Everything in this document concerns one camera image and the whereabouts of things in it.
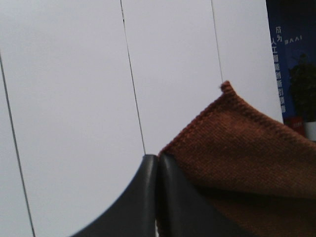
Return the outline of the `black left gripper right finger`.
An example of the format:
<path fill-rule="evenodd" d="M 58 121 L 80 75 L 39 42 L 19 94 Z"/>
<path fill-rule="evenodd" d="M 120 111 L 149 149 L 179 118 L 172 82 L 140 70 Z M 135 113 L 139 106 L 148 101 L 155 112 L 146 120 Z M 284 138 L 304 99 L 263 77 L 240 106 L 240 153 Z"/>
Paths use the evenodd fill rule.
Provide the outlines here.
<path fill-rule="evenodd" d="M 220 213 L 187 180 L 173 156 L 161 154 L 157 191 L 161 237 L 250 237 Z"/>

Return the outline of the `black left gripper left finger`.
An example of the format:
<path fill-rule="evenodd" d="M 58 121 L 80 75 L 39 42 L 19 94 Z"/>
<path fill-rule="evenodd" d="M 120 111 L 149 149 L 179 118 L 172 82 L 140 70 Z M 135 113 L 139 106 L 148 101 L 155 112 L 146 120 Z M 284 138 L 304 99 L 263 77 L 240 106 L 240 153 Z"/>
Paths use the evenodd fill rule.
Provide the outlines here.
<path fill-rule="evenodd" d="M 154 237 L 155 191 L 158 158 L 143 156 L 142 162 L 120 197 L 75 237 Z"/>

